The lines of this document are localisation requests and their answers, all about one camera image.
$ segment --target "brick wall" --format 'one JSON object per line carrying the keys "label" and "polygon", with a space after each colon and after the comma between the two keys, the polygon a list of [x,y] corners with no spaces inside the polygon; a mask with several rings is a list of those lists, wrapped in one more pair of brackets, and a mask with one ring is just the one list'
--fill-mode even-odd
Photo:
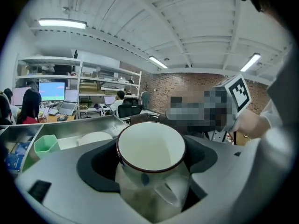
{"label": "brick wall", "polygon": [[[136,73],[140,69],[135,66],[121,63],[120,68],[130,70]],[[137,84],[138,77],[133,77]],[[224,76],[214,74],[202,73],[170,73],[170,74],[150,74],[142,70],[140,94],[144,91],[145,85],[148,85],[147,90],[150,94],[149,108],[164,113],[165,109],[169,107],[170,96],[181,91],[187,95],[187,91],[203,91],[213,87],[224,79]],[[269,101],[266,93],[267,86],[260,83],[253,83],[246,80],[250,91],[252,102],[248,109],[256,114],[259,114]]]}

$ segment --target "mug handle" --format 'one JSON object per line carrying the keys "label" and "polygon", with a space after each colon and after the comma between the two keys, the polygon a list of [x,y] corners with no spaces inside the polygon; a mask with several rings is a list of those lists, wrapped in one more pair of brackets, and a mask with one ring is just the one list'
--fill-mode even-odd
{"label": "mug handle", "polygon": [[164,185],[155,188],[155,191],[168,203],[175,207],[182,207],[187,194],[188,179],[174,173],[164,180]]}

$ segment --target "green cup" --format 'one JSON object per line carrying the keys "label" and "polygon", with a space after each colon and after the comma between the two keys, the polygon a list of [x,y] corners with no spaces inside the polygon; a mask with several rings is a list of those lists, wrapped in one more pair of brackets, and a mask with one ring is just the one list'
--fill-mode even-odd
{"label": "green cup", "polygon": [[34,151],[40,159],[58,150],[60,147],[55,135],[44,135],[34,142]]}

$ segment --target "laptop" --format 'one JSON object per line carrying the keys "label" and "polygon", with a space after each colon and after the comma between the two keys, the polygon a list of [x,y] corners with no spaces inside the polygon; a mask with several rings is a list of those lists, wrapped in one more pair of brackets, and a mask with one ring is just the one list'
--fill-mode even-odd
{"label": "laptop", "polygon": [[64,102],[59,109],[60,114],[73,115],[78,104],[79,90],[65,90]]}
{"label": "laptop", "polygon": [[104,96],[105,105],[110,107],[110,105],[115,101],[115,96]]}

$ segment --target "red rim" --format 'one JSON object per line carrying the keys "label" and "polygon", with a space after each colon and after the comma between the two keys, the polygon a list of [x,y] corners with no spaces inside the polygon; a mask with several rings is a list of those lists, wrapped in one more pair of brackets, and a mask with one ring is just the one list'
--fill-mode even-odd
{"label": "red rim", "polygon": [[[151,121],[149,121],[149,122],[142,122],[142,123],[157,123],[157,124],[165,125],[165,124],[162,124],[162,123],[159,123],[159,122],[151,122]],[[186,143],[185,143],[185,140],[183,139],[183,136],[182,136],[177,130],[175,130],[174,128],[170,127],[169,125],[165,125],[165,126],[170,127],[171,129],[173,129],[175,132],[177,132],[177,133],[182,137],[182,139],[183,139],[183,141],[184,141],[184,146],[185,146],[185,149],[184,149],[184,153],[183,153],[183,155],[182,155],[182,158],[181,158],[178,162],[176,162],[174,165],[170,166],[169,168],[165,168],[165,169],[161,169],[161,170],[156,170],[156,171],[154,171],[154,170],[146,170],[146,169],[138,168],[138,167],[134,166],[133,164],[131,164],[130,162],[128,162],[128,161],[121,155],[121,152],[120,152],[120,150],[119,150],[118,140],[119,140],[119,138],[120,138],[122,132],[124,132],[127,128],[130,128],[130,127],[132,127],[132,126],[134,126],[134,125],[138,125],[138,124],[140,124],[140,123],[133,124],[133,125],[130,125],[130,126],[124,128],[124,129],[120,132],[120,134],[118,135],[117,140],[116,140],[116,151],[117,151],[117,154],[121,157],[121,159],[122,159],[126,164],[128,164],[130,167],[132,167],[132,168],[134,168],[134,169],[136,169],[136,170],[138,170],[138,171],[144,172],[144,173],[162,173],[162,172],[166,172],[166,171],[168,171],[168,170],[171,170],[171,169],[175,168],[177,165],[179,165],[179,164],[183,161],[184,156],[185,156],[185,153],[186,153]]]}

